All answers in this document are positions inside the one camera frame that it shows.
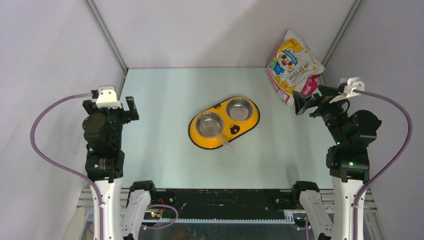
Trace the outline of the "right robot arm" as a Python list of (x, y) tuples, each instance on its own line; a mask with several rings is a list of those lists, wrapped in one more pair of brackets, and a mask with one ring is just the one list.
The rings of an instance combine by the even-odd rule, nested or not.
[(312, 228), (316, 240), (362, 240), (366, 191), (362, 188), (370, 181), (368, 146), (377, 138), (382, 122), (368, 110), (358, 110), (349, 116), (343, 104), (358, 95), (357, 87), (341, 85), (338, 88), (320, 85), (318, 93), (305, 95), (292, 93), (295, 113), (310, 113), (320, 117), (329, 130), (335, 145), (326, 154), (334, 194), (333, 219), (327, 213), (319, 190), (313, 182), (296, 183), (299, 189), (291, 194), (291, 204), (306, 211), (305, 227)]

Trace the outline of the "pet food bag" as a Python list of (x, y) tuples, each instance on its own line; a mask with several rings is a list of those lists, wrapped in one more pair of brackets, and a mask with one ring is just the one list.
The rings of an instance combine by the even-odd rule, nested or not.
[(267, 76), (280, 100), (293, 107), (293, 92), (309, 96), (318, 89), (317, 78), (325, 70), (306, 42), (288, 30), (267, 66)]

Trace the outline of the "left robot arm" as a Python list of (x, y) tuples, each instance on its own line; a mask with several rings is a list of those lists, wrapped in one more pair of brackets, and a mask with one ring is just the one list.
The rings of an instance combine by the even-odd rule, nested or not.
[(94, 206), (95, 240), (137, 240), (147, 208), (158, 202), (152, 180), (135, 181), (129, 188), (126, 211), (121, 217), (121, 189), (125, 154), (122, 151), (122, 131), (125, 124), (139, 120), (132, 96), (125, 98), (129, 107), (112, 99), (102, 102), (85, 100), (88, 117), (83, 121), (87, 141), (85, 170), (93, 182), (90, 186)]

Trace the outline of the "yellow double pet bowl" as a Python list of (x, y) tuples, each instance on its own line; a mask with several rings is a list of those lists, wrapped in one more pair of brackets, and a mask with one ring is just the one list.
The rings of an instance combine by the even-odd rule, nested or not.
[[(188, 137), (201, 149), (218, 149), (224, 144), (214, 136), (214, 130), (232, 142), (255, 128), (260, 117), (258, 106), (252, 100), (243, 96), (229, 97), (195, 115), (189, 122)], [(214, 130), (212, 120), (217, 124)]]

